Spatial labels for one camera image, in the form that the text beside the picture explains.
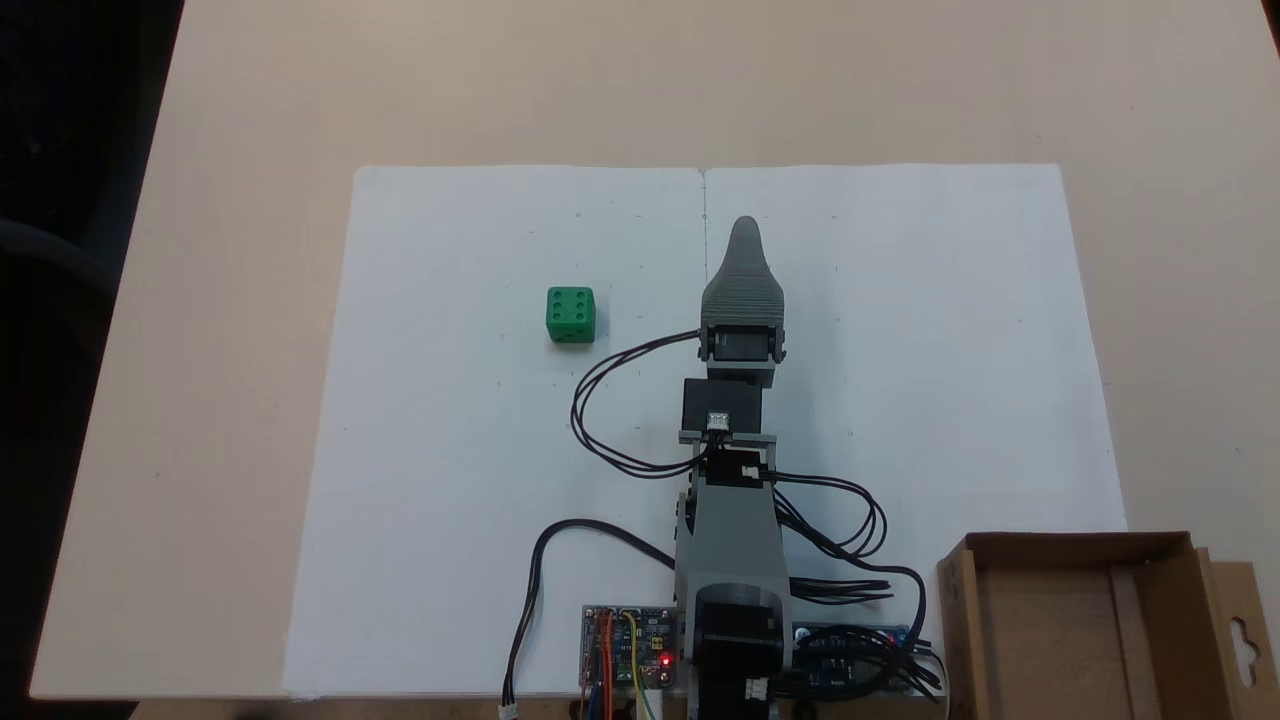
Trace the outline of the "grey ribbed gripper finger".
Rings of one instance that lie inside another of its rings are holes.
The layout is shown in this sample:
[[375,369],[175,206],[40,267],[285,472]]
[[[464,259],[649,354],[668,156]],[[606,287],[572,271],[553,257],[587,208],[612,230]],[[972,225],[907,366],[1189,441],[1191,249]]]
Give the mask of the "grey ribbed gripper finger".
[[718,272],[701,296],[701,325],[773,327],[785,323],[785,292],[765,259],[753,217],[733,223]]

